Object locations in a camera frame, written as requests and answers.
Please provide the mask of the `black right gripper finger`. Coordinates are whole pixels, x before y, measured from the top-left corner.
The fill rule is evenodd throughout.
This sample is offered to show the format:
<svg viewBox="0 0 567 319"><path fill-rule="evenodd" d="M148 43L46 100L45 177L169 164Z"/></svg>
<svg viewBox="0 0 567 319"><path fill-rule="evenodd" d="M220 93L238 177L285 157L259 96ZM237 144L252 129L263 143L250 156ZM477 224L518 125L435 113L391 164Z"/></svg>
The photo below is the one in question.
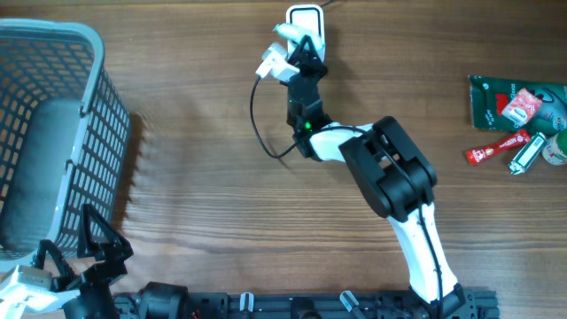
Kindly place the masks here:
<svg viewBox="0 0 567 319"><path fill-rule="evenodd" d="M320 35L304 35L302 38L303 48L309 54L324 62L326 54L326 42Z"/></svg>
<svg viewBox="0 0 567 319"><path fill-rule="evenodd" d="M296 49L288 57L287 62L290 65L300 65L305 57L305 47L297 46Z"/></svg>

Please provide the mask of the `red candy bar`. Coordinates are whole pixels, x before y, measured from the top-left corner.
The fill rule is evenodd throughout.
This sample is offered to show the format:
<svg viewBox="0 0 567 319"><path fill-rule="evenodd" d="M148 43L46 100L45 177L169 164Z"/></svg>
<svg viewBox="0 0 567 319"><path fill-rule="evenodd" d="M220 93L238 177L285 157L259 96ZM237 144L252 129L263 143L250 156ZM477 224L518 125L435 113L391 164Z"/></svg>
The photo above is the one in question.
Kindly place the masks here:
<svg viewBox="0 0 567 319"><path fill-rule="evenodd" d="M466 160L476 166L490 158L518 146L523 146L531 141L531 137L525 129L519 129L516 133L507 136L497 143L489 144L465 152Z"/></svg>

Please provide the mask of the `teal tissue packet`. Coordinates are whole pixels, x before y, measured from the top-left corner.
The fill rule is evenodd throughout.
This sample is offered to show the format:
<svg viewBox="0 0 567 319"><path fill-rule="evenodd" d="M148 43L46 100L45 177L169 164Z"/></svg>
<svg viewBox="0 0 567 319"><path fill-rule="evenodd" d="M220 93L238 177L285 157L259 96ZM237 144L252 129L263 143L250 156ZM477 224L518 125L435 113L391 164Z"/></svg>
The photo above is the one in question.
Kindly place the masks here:
<svg viewBox="0 0 567 319"><path fill-rule="evenodd" d="M311 38L317 51L325 48L325 42L317 33L289 23L277 24L273 31L288 42L288 50L294 51L304 36Z"/></svg>

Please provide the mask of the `red white small packet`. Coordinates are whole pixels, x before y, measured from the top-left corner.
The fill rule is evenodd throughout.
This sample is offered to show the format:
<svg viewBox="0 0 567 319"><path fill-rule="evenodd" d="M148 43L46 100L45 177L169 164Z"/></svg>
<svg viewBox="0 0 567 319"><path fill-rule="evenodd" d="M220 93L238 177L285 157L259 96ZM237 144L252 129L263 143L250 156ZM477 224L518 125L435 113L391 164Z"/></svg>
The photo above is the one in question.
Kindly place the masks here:
<svg viewBox="0 0 567 319"><path fill-rule="evenodd" d="M542 104L543 101L540 98L532 94L527 88L522 88L504 107L502 115L518 127L523 127L541 108Z"/></svg>

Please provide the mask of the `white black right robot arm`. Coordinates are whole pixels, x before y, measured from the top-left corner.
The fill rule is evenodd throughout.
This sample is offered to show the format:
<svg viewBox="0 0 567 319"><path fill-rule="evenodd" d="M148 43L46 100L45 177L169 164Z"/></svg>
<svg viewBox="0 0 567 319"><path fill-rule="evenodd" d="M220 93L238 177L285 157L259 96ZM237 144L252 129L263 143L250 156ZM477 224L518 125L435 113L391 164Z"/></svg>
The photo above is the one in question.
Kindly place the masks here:
<svg viewBox="0 0 567 319"><path fill-rule="evenodd" d="M341 125L322 109L317 84L327 73L315 42L303 35L287 61L298 73L285 82L287 122L302 155L346 164L369 207L393 227L407 261L410 288L431 316L446 318L463 305L435 224L437 176L391 116L367 127Z"/></svg>

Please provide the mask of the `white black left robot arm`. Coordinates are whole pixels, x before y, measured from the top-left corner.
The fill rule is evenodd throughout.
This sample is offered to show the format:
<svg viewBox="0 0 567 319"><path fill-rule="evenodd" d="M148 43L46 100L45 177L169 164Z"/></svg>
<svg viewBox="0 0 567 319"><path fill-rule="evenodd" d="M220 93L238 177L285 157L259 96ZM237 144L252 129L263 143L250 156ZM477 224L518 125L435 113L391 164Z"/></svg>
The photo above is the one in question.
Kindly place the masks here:
<svg viewBox="0 0 567 319"><path fill-rule="evenodd" d="M78 295L62 306L67 318L118 318L110 286L128 272L125 261L134 254L124 238L91 204L84 204L79 218L76 256L93 257L96 263L77 274L62 252L49 239L39 242L31 266L44 268L50 256L59 275L51 280L54 292L77 291ZM139 293L124 296L139 318L182 318L189 298L185 287L151 282Z"/></svg>

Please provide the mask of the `green 3M gloves package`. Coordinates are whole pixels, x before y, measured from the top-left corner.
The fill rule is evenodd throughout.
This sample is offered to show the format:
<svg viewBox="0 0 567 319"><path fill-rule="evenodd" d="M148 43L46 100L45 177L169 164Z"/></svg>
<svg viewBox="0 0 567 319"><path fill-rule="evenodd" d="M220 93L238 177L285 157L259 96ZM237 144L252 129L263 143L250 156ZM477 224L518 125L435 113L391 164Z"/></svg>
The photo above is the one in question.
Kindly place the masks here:
<svg viewBox="0 0 567 319"><path fill-rule="evenodd" d="M529 133L546 136L566 129L566 85L554 82L510 80L470 75L470 117L473 128ZM527 89L542 101L540 109L520 126L502 115L507 104L521 89Z"/></svg>

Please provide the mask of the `green lid jar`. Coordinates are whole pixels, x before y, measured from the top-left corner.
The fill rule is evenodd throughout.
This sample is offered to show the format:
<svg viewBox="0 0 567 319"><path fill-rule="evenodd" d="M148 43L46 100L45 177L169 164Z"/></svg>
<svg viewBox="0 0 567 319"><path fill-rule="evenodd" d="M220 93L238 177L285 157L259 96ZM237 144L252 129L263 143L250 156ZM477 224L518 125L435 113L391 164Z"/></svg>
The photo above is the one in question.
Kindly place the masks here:
<svg viewBox="0 0 567 319"><path fill-rule="evenodd" d="M566 134L567 130L565 129L546 141L541 155L547 163L554 166L566 164Z"/></svg>

